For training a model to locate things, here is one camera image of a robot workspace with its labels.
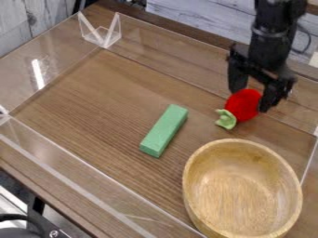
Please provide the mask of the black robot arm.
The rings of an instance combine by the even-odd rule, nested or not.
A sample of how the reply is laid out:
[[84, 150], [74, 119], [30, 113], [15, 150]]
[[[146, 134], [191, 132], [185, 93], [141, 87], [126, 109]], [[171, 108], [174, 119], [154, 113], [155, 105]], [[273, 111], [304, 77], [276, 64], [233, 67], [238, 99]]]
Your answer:
[[249, 77], [264, 85], [257, 110], [268, 112], [292, 93], [297, 76], [288, 64], [298, 20], [309, 0], [256, 0], [250, 45], [233, 44], [227, 56], [231, 93], [247, 87]]

